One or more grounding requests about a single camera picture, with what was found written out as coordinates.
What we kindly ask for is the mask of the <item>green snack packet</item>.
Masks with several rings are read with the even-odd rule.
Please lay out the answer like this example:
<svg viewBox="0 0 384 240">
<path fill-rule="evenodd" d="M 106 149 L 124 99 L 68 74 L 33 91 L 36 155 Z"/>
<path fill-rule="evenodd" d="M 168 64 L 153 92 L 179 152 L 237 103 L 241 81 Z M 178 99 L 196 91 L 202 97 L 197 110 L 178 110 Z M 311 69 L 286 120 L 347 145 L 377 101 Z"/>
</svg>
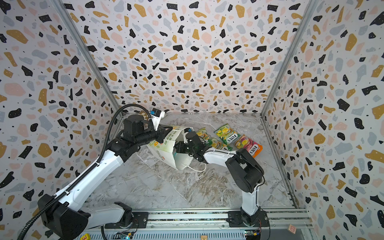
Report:
<svg viewBox="0 0 384 240">
<path fill-rule="evenodd" d="M 231 146 L 224 144 L 222 141 L 220 141 L 216 138 L 212 138 L 211 142 L 212 142 L 211 146 L 217 150 L 225 150 L 225 151 L 232 151 L 233 150 L 233 148 Z"/>
</svg>

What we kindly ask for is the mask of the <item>white paper bag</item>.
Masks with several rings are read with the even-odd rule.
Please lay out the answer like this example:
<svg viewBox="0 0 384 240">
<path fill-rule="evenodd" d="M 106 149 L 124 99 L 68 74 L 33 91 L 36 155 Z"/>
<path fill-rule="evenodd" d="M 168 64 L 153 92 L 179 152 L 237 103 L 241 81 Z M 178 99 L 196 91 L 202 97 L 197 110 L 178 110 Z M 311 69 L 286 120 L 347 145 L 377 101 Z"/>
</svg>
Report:
<svg viewBox="0 0 384 240">
<path fill-rule="evenodd" d="M 176 153 L 175 144 L 178 142 L 187 142 L 187 133 L 184 132 L 185 128 L 188 127 L 174 126 L 173 130 L 167 135 L 163 144 L 160 144 L 154 140 L 147 144 L 147 147 L 156 159 L 178 171 L 189 168 L 195 172 L 202 173 L 207 168 L 206 164 L 203 170 L 195 170 L 190 167 L 190 164 L 194 159 L 193 157 L 190 157 L 188 154 Z"/>
</svg>

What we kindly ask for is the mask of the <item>green Fox's candy packet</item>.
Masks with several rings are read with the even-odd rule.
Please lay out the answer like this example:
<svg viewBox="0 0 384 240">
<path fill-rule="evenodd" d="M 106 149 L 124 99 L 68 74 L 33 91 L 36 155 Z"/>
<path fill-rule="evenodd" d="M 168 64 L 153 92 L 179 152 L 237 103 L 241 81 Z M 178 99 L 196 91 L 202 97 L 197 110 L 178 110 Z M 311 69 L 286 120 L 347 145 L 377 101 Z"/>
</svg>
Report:
<svg viewBox="0 0 384 240">
<path fill-rule="evenodd" d="M 225 124 L 219 127 L 217 130 L 214 131 L 214 133 L 226 145 L 234 143 L 240 137 L 239 133 L 237 133 L 229 124 Z"/>
</svg>

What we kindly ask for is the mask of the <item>orange Fox's fruits packet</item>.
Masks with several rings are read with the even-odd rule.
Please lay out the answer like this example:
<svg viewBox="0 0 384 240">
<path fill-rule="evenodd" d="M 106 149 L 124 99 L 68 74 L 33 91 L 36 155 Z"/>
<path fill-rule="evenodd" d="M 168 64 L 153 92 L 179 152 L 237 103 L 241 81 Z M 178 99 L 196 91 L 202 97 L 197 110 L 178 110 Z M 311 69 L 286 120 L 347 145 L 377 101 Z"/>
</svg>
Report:
<svg viewBox="0 0 384 240">
<path fill-rule="evenodd" d="M 236 142 L 235 146 L 238 149 L 246 149 L 247 152 L 253 157 L 256 158 L 257 155 L 263 150 L 263 146 L 258 144 L 256 141 L 251 138 L 242 135 Z"/>
</svg>

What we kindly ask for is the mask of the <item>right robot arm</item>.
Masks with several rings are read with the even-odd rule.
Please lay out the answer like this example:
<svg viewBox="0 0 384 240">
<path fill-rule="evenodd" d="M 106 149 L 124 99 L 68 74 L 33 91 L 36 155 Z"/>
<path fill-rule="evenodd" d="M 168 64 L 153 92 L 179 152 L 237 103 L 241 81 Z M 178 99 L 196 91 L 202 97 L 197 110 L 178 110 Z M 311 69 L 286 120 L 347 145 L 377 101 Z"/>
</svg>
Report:
<svg viewBox="0 0 384 240">
<path fill-rule="evenodd" d="M 253 227 L 259 224 L 259 187 L 264 183 L 264 170 L 245 149 L 237 151 L 218 150 L 205 144 L 196 132 L 188 132 L 186 140 L 176 143 L 177 154 L 187 154 L 200 163 L 226 167 L 235 184 L 242 191 L 240 220 L 229 218 L 229 222 Z"/>
</svg>

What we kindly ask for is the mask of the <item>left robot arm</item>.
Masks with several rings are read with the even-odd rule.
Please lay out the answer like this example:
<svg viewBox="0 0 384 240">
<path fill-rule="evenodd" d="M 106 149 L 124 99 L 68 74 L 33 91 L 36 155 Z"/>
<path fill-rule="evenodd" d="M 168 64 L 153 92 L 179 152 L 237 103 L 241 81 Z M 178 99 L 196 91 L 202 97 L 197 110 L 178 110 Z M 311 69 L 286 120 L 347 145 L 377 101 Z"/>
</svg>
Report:
<svg viewBox="0 0 384 240">
<path fill-rule="evenodd" d="M 164 142 L 172 130 L 172 127 L 160 124 L 164 115 L 163 111 L 153 109 L 148 120 L 142 115 L 128 116 L 124 120 L 124 129 L 107 144 L 103 156 L 55 196 L 44 195 L 38 201 L 39 208 L 46 208 L 41 215 L 44 226 L 62 240 L 74 240 L 84 230 L 107 224 L 116 224 L 120 228 L 133 226 L 132 208 L 122 202 L 93 210 L 84 209 L 83 205 L 105 178 L 138 152 L 141 146 L 154 140 Z"/>
</svg>

